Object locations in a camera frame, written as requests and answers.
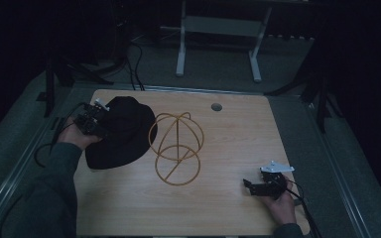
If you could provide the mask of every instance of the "table top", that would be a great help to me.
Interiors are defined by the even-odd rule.
[[[188,113],[189,126],[160,121],[153,148],[178,142],[198,151],[177,161],[158,158],[152,149],[124,167],[94,171],[82,155],[74,180],[78,198],[78,235],[119,236],[243,236],[269,235],[277,224],[242,180],[261,183],[259,168],[288,159],[268,99],[257,95],[161,91],[97,90],[96,98],[133,96],[155,115]],[[212,110],[213,103],[221,105]],[[162,181],[168,177],[171,185]],[[284,173],[293,179],[292,173]],[[304,234],[310,227],[303,209],[296,216]]]

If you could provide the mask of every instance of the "sleeve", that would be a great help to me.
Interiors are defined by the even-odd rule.
[[[73,175],[82,151],[57,143],[50,162],[24,195],[26,204],[14,237],[76,237]]]
[[[303,232],[296,223],[284,224],[274,231],[274,238],[303,238]]]

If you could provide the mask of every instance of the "gray carpet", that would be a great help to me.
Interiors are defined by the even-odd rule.
[[[177,78],[178,49],[169,44],[153,46],[144,40],[136,42],[143,50],[138,72],[147,90],[202,89],[251,94],[262,94],[290,82],[312,44],[303,40],[266,39],[258,56],[263,81],[254,83],[247,53],[241,49],[208,50],[206,46],[190,44],[185,76]],[[131,48],[129,56],[135,65],[139,49]],[[116,83],[98,85],[78,77],[74,88],[58,86],[57,108],[49,119],[43,118],[45,104],[36,101],[44,90],[44,76],[37,77],[26,88],[0,125],[0,186],[19,160],[24,157],[29,161],[6,207],[41,171],[31,153],[38,145],[50,141],[55,118],[65,116],[77,102],[88,101],[97,88],[132,88],[126,69],[104,77]],[[296,168],[295,178],[305,191],[318,229],[324,237],[381,237],[381,190],[355,137],[346,122],[335,116],[326,119],[326,134],[321,134],[313,120],[315,110],[296,96],[302,89],[269,99],[287,156]],[[45,163],[46,151],[41,152],[41,158]],[[10,237],[23,205],[17,203],[7,217],[3,237]]]

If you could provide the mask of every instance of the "white metal table leg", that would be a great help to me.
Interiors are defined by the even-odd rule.
[[[250,65],[252,67],[252,74],[253,74],[253,80],[255,82],[260,82],[262,80],[261,78],[261,72],[259,70],[259,64],[256,57],[258,56],[259,48],[261,47],[262,40],[264,39],[265,30],[268,25],[269,18],[271,16],[272,7],[269,7],[267,9],[267,13],[265,14],[264,21],[261,24],[261,27],[259,28],[259,34],[256,40],[256,45],[253,51],[249,51],[249,60]]]
[[[178,65],[176,67],[176,76],[183,76],[185,71],[185,56],[187,48],[185,46],[185,20],[186,20],[186,6],[187,1],[182,1],[182,20],[181,20],[181,46],[179,48]]]

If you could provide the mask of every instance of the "wooden table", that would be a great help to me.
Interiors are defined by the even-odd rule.
[[[258,197],[249,194],[242,182],[242,179],[248,179],[260,183],[259,168],[271,161],[289,164],[266,97],[97,90],[92,101],[101,98],[109,102],[115,96],[127,95],[150,106],[156,116],[184,112],[191,115],[203,131],[203,146],[197,153],[200,173],[189,184],[170,185],[157,176],[157,154],[151,149],[132,164],[104,171],[89,169],[82,155],[74,177],[78,197],[78,235],[243,236],[273,233],[277,225],[268,210]],[[219,103],[222,110],[212,110],[213,103]],[[159,124],[154,146],[160,143],[167,127]],[[191,133],[185,127],[180,126],[181,142],[191,144],[191,139],[186,139]],[[188,179],[197,169],[196,162],[197,159],[183,161],[180,169],[173,172],[176,176],[169,179]],[[159,164],[160,171],[167,164]],[[285,175],[293,178],[291,173]],[[296,214],[303,232],[309,233],[310,227],[300,206],[296,208]]]

